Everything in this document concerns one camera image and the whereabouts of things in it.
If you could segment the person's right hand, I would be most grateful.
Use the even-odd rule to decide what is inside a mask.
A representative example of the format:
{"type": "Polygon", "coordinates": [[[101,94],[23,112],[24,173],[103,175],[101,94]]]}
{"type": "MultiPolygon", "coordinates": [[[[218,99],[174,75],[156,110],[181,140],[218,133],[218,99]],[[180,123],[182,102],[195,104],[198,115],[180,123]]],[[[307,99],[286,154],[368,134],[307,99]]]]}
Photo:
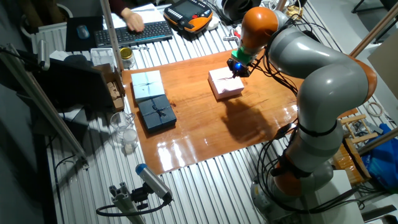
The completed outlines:
{"type": "Polygon", "coordinates": [[[121,11],[121,17],[125,21],[129,30],[135,32],[142,32],[144,30],[142,17],[139,14],[132,12],[129,8],[125,7],[121,11]]]}

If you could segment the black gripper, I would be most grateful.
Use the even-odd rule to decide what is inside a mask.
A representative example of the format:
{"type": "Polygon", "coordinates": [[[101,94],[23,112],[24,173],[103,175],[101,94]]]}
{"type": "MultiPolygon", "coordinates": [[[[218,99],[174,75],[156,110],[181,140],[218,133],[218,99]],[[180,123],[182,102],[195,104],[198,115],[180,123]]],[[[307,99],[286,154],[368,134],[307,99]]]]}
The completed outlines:
{"type": "Polygon", "coordinates": [[[251,75],[249,71],[249,67],[241,62],[235,61],[233,58],[229,58],[227,60],[227,65],[230,71],[232,72],[232,78],[235,77],[244,77],[247,78],[251,75]]]}

